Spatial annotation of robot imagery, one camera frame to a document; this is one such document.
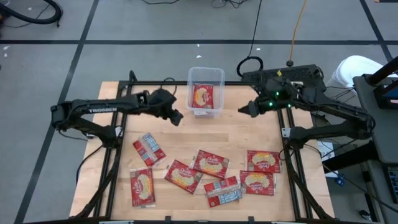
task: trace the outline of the wooden tabletop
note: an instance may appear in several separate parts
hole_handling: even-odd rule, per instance
[[[103,82],[99,99],[115,98],[117,87],[117,82]],[[134,86],[133,92],[152,91],[156,88],[158,86]],[[165,88],[172,91],[174,87],[166,86]],[[204,196],[203,184],[215,182],[218,180],[217,178],[204,175],[199,186],[200,189],[195,195],[191,195],[163,179],[163,172],[168,164],[177,159],[189,166],[192,157],[199,149],[230,159],[231,169],[227,175],[236,175],[237,177],[239,177],[240,170],[246,169],[245,154],[247,150],[279,152],[282,149],[276,112],[267,112],[257,118],[238,113],[238,108],[256,97],[256,93],[250,87],[225,86],[224,110],[220,117],[215,119],[194,118],[185,109],[186,92],[186,86],[178,86],[175,94],[177,101],[173,107],[184,115],[177,127],[172,125],[169,120],[164,121],[145,114],[128,117],[111,218],[113,220],[164,220],[165,216],[170,215],[173,220],[247,221],[248,216],[253,216],[256,221],[294,220],[285,164],[282,166],[282,172],[275,175],[277,179],[275,196],[244,194],[239,201],[214,208],[209,208]],[[312,126],[309,112],[293,110],[293,114],[296,126],[305,128]],[[111,113],[96,114],[93,121],[103,126],[109,125],[111,117]],[[167,157],[153,170],[156,207],[134,208],[131,202],[129,170],[146,165],[132,143],[145,133],[153,135]],[[316,141],[309,141],[307,144],[318,147]],[[99,139],[90,140],[85,156],[100,145]],[[81,168],[70,215],[76,215],[82,210],[98,188],[104,153],[105,150],[101,150],[88,159]],[[334,216],[318,153],[306,147],[301,150],[301,155],[309,191],[325,211]],[[299,190],[297,192],[300,213],[302,217],[305,217],[302,195]],[[105,203],[106,200],[103,200],[102,215]]]

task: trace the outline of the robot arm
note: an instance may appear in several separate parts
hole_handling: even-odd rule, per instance
[[[149,114],[162,119],[170,119],[171,123],[178,126],[183,115],[178,110],[173,110],[176,101],[167,90],[159,88],[153,93],[148,91],[123,96],[113,100],[73,100],[60,103],[51,107],[52,126],[56,130],[66,131],[74,128],[83,134],[98,136],[105,147],[115,147],[118,144],[114,127],[100,126],[81,118],[84,114],[121,112],[124,114],[140,115]]]
[[[285,138],[289,138],[289,145],[295,149],[303,148],[310,139],[337,136],[367,139],[371,135],[374,127],[372,117],[362,108],[325,96],[323,92],[326,88],[319,82],[308,82],[303,76],[297,77],[294,73],[284,75],[280,70],[279,75],[278,72],[267,71],[244,74],[243,80],[257,81],[253,88],[259,96],[238,110],[249,114],[252,118],[267,111],[294,106],[305,111],[322,111],[346,120],[341,124],[320,128],[284,128],[282,134]]]

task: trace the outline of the snack package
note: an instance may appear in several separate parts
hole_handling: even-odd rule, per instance
[[[163,150],[156,143],[154,137],[149,133],[140,137],[132,145],[136,148],[148,167],[154,167],[161,159],[166,157],[166,154],[164,154]]]
[[[192,107],[213,109],[213,85],[194,84]]]
[[[180,161],[174,160],[167,166],[164,179],[194,194],[199,185],[202,173],[189,168]]]
[[[154,207],[155,192],[152,168],[130,170],[130,181],[132,206]]]
[[[276,193],[276,177],[274,174],[241,170],[239,177],[244,194],[275,195]]]
[[[278,152],[248,150],[246,155],[248,171],[280,173],[282,161]]]
[[[230,165],[229,159],[198,150],[193,158],[191,168],[213,177],[224,179]]]
[[[242,198],[241,183],[238,182],[235,176],[206,184],[204,187],[210,208]]]

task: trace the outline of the red snack package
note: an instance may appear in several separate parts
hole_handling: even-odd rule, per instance
[[[213,109],[213,85],[194,84],[192,107]]]
[[[163,150],[156,143],[154,137],[149,133],[140,137],[132,145],[136,148],[148,167],[157,165],[161,159],[166,157],[166,154],[164,154]]]
[[[224,179],[229,167],[229,159],[202,150],[193,158],[192,169]]]
[[[202,173],[189,168],[187,165],[180,161],[174,160],[173,163],[167,166],[167,173],[164,179],[181,187],[182,189],[194,194]]]
[[[132,206],[154,207],[154,179],[151,168],[130,170]]]
[[[238,182],[235,176],[206,184],[204,187],[210,208],[242,198],[241,183]]]
[[[248,150],[246,162],[248,171],[280,173],[282,167],[278,152]]]
[[[246,194],[275,195],[276,179],[274,174],[240,171],[242,192]]]

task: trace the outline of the plastic storage bin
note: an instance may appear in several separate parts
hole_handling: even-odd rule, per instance
[[[213,109],[192,107],[193,88],[195,84],[213,85]],[[186,107],[188,110],[192,111],[195,116],[218,116],[224,108],[224,70],[220,68],[191,68],[188,74],[187,90]]]

